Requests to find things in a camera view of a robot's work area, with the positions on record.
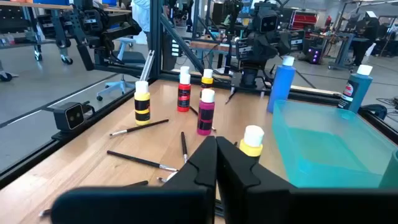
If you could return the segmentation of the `small red paint bottle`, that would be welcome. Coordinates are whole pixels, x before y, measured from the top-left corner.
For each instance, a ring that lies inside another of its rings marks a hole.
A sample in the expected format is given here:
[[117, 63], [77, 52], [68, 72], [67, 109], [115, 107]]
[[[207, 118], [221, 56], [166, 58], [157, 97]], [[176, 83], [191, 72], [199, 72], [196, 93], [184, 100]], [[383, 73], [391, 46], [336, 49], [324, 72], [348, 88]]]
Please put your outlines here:
[[177, 111], [187, 112], [190, 107], [190, 94], [191, 94], [191, 75], [183, 72], [180, 74], [180, 81], [178, 84], [178, 99], [177, 99]]

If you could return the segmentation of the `wheeled background workbench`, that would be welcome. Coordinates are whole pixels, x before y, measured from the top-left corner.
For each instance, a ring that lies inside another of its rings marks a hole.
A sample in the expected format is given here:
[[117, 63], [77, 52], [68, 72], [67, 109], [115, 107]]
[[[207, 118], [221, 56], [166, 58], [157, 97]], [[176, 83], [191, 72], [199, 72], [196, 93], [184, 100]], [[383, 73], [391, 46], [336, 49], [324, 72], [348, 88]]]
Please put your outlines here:
[[71, 0], [0, 0], [0, 47], [14, 44], [13, 33], [25, 33], [24, 43], [34, 46], [34, 57], [42, 61], [41, 45], [50, 39], [60, 51], [61, 61], [71, 65], [68, 56], [72, 23], [64, 18], [73, 7]]

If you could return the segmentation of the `large blue paint bottle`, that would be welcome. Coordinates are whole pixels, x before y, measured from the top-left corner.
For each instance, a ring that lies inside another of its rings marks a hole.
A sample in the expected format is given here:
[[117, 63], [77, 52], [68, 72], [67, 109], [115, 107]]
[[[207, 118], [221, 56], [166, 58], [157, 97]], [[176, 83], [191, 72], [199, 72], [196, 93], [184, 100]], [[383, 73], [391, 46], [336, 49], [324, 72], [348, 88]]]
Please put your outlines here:
[[284, 56], [282, 64], [277, 66], [267, 105], [267, 111], [270, 113], [274, 112], [274, 103], [276, 100], [286, 100], [289, 95], [295, 75], [294, 61], [295, 58], [293, 56]]

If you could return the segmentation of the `translucent teal plastic bin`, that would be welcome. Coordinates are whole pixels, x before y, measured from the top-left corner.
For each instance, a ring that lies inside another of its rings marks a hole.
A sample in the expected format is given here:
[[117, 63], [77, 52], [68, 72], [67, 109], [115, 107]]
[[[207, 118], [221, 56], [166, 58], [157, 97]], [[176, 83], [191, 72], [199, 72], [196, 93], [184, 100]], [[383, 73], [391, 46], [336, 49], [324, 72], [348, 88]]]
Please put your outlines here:
[[297, 187], [377, 188], [398, 149], [357, 114], [329, 106], [277, 100], [272, 129]]

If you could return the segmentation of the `black frame clamp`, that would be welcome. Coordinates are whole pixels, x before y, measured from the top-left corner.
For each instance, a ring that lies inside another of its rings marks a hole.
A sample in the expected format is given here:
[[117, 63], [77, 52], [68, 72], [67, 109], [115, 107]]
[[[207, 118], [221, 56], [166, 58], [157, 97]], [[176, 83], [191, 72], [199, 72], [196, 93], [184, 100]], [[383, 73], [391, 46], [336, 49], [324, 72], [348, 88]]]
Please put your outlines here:
[[387, 108], [380, 104], [364, 105], [361, 107], [361, 109], [374, 114], [381, 120], [384, 120], [387, 116]]

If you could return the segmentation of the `small magenta paint bottle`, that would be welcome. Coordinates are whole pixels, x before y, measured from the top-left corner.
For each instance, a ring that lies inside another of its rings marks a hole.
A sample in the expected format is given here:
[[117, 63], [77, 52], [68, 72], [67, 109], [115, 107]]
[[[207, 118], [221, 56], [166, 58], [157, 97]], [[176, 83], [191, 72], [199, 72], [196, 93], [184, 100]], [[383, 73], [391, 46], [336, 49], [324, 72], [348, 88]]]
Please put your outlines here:
[[202, 136], [210, 135], [213, 127], [215, 111], [215, 91], [202, 89], [198, 107], [197, 133]]

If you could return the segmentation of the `silver frame bracket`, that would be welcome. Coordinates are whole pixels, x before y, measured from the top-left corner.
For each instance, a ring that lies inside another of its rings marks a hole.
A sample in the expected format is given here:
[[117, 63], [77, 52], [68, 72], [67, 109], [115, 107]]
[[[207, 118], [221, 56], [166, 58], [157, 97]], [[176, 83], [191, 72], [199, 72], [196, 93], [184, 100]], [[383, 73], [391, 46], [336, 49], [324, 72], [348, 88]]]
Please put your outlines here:
[[147, 81], [150, 71], [152, 70], [152, 64], [154, 61], [154, 55], [155, 55], [155, 51], [154, 50], [150, 50], [148, 53], [148, 56], [146, 58], [146, 62], [144, 64], [144, 67], [142, 69], [142, 73], [140, 76], [140, 81]]

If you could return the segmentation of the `pale blue office chair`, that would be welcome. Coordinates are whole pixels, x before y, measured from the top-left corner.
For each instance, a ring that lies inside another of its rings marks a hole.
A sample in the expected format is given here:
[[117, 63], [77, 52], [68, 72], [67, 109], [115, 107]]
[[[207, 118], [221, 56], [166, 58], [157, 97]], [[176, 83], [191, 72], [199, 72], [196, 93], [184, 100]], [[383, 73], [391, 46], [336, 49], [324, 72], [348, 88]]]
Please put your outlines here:
[[[139, 52], [131, 52], [126, 50], [126, 46], [132, 47], [135, 40], [128, 37], [121, 37], [118, 39], [120, 42], [120, 48], [117, 51], [117, 58], [123, 63], [133, 64], [133, 65], [144, 65], [146, 60], [144, 56]], [[125, 94], [126, 90], [133, 89], [135, 87], [134, 82], [125, 81], [124, 75], [121, 75], [121, 79], [118, 82], [108, 82], [105, 83], [105, 89], [97, 92], [96, 99], [98, 101], [103, 100], [104, 95], [110, 94], [114, 90], [121, 90], [122, 94]]]

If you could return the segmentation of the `black aluminium rig frame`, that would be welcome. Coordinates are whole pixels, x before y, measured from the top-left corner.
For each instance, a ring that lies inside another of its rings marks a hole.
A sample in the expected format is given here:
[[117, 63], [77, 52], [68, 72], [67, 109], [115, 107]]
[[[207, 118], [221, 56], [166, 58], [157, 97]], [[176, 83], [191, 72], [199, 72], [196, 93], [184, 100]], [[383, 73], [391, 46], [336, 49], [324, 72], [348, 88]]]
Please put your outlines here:
[[[160, 35], [161, 28], [166, 28], [166, 30], [170, 32], [173, 38], [177, 39], [177, 42], [179, 44], [182, 43], [182, 38], [179, 37], [177, 33], [172, 30], [171, 26], [166, 23], [166, 19], [164, 18], [164, 16], [158, 14], [153, 18], [152, 21], [155, 24], [151, 25], [152, 34], [150, 36], [151, 44], [149, 45], [149, 47], [150, 49], [155, 50], [155, 54], [154, 62], [150, 70], [149, 83], [153, 84], [157, 80], [168, 80], [175, 82], [177, 80], [176, 72], [160, 69], [160, 50], [162, 46], [162, 37]], [[115, 109], [119, 108], [122, 104], [130, 100], [132, 98], [132, 95], [133, 92], [126, 93], [125, 95], [111, 102], [110, 105], [97, 110], [75, 130], [66, 132], [60, 131], [59, 133], [52, 136], [52, 139], [50, 141], [30, 152], [28, 155], [12, 164], [7, 169], [4, 169], [2, 172], [0, 172], [0, 190], [5, 188], [5, 186], [9, 185], [11, 182], [18, 179], [20, 176], [24, 175], [34, 166], [42, 162], [44, 159], [59, 150], [64, 145], [68, 144], [81, 133], [94, 126], [105, 116], [109, 115]], [[291, 100], [306, 101], [310, 103], [319, 103], [321, 105], [332, 106], [335, 106], [337, 104], [338, 97], [340, 97], [339, 93], [327, 93], [325, 90], [316, 88], [305, 88], [302, 86], [292, 86], [290, 88], [290, 93], [288, 96], [288, 98]], [[368, 121], [383, 135], [388, 137], [391, 141], [398, 144], [398, 130], [389, 126], [387, 123], [378, 118], [375, 114], [371, 113], [369, 110], [360, 109], [359, 115], [362, 116], [364, 120]]]

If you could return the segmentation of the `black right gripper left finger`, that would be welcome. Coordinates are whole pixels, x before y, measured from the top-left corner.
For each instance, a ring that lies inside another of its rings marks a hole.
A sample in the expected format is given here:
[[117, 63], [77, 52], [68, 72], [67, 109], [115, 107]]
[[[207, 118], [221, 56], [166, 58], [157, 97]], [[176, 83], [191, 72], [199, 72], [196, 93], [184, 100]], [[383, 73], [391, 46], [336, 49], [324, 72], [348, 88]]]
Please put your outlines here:
[[52, 224], [213, 224], [217, 142], [208, 136], [164, 185], [79, 187], [61, 194]]

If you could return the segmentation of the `red storage bin rack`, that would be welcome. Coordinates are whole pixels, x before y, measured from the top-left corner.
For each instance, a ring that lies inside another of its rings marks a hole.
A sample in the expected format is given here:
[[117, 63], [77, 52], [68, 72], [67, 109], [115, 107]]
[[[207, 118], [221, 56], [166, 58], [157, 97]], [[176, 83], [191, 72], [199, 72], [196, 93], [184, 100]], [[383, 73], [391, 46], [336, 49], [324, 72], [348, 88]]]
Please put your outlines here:
[[317, 13], [294, 11], [289, 24], [290, 30], [313, 29], [317, 23]]

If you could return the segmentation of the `small orange paint bottle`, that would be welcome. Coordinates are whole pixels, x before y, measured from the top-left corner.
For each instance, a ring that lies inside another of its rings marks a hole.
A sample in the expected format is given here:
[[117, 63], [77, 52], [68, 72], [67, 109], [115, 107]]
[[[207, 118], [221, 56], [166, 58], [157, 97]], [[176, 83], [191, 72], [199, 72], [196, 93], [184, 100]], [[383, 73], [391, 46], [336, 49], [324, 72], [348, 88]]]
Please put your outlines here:
[[213, 78], [213, 70], [212, 69], [204, 69], [203, 76], [201, 78], [201, 88], [207, 89], [212, 88], [214, 83]]

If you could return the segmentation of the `large teal paint bottle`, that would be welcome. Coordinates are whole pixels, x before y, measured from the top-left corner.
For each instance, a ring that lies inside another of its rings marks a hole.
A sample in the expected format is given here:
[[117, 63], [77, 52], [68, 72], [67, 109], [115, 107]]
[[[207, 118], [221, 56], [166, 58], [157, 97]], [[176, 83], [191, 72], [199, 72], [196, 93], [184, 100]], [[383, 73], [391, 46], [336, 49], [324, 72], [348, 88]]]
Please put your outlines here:
[[345, 85], [338, 108], [357, 113], [369, 89], [373, 78], [370, 76], [373, 67], [360, 65], [356, 73], [352, 73]]

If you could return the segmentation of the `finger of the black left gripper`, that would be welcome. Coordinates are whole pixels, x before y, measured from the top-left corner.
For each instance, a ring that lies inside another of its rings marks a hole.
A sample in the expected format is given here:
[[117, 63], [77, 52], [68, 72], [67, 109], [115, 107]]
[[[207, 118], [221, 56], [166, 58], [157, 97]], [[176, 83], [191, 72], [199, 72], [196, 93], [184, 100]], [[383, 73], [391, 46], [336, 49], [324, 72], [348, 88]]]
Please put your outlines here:
[[274, 34], [271, 37], [271, 46], [276, 48], [278, 56], [284, 55], [284, 41], [282, 34]]
[[266, 36], [264, 35], [257, 35], [255, 38], [255, 54], [260, 59], [269, 59], [269, 50], [268, 50], [269, 43], [267, 41]]

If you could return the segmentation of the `yellow paint bottle black label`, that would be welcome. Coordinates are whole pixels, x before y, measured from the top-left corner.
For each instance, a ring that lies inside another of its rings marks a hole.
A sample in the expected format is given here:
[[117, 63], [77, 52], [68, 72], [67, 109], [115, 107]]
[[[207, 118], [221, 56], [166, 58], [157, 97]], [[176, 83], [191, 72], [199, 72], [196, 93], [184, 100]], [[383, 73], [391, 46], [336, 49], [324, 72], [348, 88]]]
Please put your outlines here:
[[149, 124], [150, 121], [150, 93], [147, 81], [137, 81], [134, 93], [134, 111], [136, 124]]
[[249, 157], [259, 159], [263, 144], [264, 131], [261, 127], [255, 125], [246, 126], [244, 137], [239, 143], [239, 149]]

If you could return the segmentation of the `person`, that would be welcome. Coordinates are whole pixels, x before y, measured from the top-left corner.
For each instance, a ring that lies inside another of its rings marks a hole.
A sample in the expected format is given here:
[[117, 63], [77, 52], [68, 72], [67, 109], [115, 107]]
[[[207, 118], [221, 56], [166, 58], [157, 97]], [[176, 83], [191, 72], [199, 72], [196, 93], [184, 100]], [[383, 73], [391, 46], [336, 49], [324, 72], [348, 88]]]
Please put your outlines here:
[[131, 0], [132, 18], [140, 25], [150, 46], [150, 0]]
[[359, 22], [358, 38], [365, 39], [365, 41], [353, 42], [353, 65], [355, 67], [361, 65], [366, 51], [377, 39], [379, 26], [380, 23], [376, 17], [365, 17]]

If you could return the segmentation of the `wooden background workbench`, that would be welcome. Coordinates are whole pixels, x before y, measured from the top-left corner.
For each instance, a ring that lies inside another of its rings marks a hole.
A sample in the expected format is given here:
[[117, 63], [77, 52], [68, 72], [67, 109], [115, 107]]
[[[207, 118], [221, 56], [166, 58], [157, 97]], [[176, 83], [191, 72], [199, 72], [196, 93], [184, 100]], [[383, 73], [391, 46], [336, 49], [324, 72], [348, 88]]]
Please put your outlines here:
[[236, 61], [235, 45], [192, 40], [189, 47], [195, 51], [197, 58], [205, 68], [218, 69], [231, 66]]

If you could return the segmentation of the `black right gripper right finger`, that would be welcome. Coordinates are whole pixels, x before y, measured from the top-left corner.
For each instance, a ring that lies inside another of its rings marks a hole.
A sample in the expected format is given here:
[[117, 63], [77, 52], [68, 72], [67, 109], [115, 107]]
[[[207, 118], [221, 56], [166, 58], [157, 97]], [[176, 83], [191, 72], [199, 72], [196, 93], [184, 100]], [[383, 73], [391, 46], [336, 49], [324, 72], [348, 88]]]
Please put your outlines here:
[[226, 224], [398, 224], [398, 189], [299, 188], [216, 139]]

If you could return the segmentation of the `computer with purple lights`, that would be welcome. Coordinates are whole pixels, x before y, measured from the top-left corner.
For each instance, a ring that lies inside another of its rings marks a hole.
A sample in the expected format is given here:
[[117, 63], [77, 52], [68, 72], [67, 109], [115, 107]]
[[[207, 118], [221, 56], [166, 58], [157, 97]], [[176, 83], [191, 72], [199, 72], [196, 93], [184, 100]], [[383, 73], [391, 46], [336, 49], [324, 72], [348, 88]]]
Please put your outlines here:
[[306, 54], [306, 60], [311, 64], [320, 64], [322, 59], [322, 48], [309, 47]]

